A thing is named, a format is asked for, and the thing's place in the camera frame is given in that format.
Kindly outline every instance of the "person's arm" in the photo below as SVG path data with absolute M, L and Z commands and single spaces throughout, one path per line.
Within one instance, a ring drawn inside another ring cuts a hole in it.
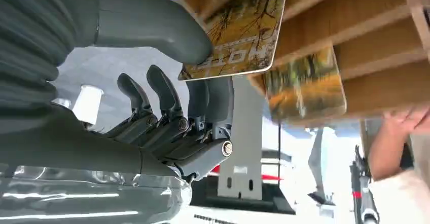
M 427 126 L 429 108 L 414 107 L 384 114 L 384 121 L 369 152 L 369 167 L 374 180 L 400 172 L 405 142 L 410 133 Z
M 410 133 L 428 131 L 429 107 L 386 113 L 370 148 L 370 185 L 381 224 L 430 223 L 430 190 L 413 170 L 402 172 L 400 161 Z

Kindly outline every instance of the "printed graphic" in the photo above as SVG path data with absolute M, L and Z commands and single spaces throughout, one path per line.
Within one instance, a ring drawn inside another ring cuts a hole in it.
M 208 79 L 269 69 L 284 3 L 285 0 L 229 2 L 208 22 L 213 54 L 200 65 L 184 65 L 178 79 Z
M 314 119 L 346 112 L 333 47 L 277 66 L 263 78 L 274 120 Z

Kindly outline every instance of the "white sleeve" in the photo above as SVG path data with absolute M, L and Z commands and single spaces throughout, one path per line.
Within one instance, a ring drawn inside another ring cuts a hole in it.
M 430 223 L 430 190 L 413 170 L 370 184 L 380 224 Z

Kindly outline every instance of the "screw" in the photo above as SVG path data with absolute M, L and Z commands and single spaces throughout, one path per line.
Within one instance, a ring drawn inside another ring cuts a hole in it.
M 148 118 L 147 124 L 153 125 L 156 122 L 157 122 L 157 119 L 155 117 L 150 117 L 150 118 Z
M 233 144 L 230 141 L 225 141 L 221 151 L 225 157 L 229 157 L 233 152 Z
M 179 120 L 179 130 L 184 131 L 188 128 L 188 121 L 186 119 Z

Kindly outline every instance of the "red stripe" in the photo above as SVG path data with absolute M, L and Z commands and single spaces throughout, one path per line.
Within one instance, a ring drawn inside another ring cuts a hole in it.
M 362 193 L 360 191 L 354 191 L 354 192 L 352 192 L 352 196 L 354 198 L 361 198 L 362 197 Z

